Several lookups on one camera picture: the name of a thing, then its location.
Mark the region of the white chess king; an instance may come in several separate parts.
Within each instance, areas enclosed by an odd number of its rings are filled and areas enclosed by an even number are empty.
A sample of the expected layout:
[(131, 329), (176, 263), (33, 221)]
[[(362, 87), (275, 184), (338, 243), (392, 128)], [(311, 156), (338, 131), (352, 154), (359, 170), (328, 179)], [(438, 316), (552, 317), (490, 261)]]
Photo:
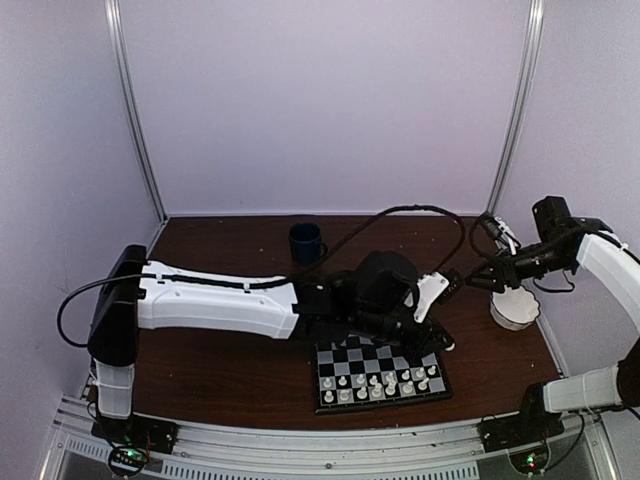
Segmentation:
[(392, 397), (397, 391), (397, 379), (394, 372), (389, 372), (386, 376), (387, 384), (385, 387), (385, 394), (387, 397)]

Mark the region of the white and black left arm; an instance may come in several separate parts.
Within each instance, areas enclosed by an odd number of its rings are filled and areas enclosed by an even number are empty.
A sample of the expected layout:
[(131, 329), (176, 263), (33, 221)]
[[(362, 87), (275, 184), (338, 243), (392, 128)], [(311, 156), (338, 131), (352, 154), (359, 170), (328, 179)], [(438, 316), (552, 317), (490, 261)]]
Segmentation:
[(453, 337), (429, 311), (467, 282), (456, 269), (419, 274), (394, 251), (371, 252), (355, 269), (324, 278), (249, 278), (181, 270), (130, 245), (101, 286), (87, 341), (98, 411), (121, 443), (143, 436), (143, 421), (132, 413), (142, 329), (234, 331), (316, 345), (361, 337), (398, 348), (415, 365), (454, 349)]

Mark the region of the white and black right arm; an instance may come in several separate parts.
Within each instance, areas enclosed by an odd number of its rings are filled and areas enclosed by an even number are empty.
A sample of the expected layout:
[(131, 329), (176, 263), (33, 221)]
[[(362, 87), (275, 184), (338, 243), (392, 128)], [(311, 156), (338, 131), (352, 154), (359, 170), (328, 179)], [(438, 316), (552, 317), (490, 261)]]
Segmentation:
[[(504, 328), (526, 326), (542, 308), (523, 281), (550, 272), (590, 272), (625, 310), (625, 322), (639, 323), (639, 259), (601, 220), (571, 215), (566, 200), (547, 196), (532, 207), (540, 240), (526, 247), (511, 240), (484, 253), (483, 288), (491, 291), (491, 315)], [(623, 410), (639, 405), (639, 347), (615, 364), (528, 386), (512, 430), (519, 440), (535, 440), (563, 412)]]

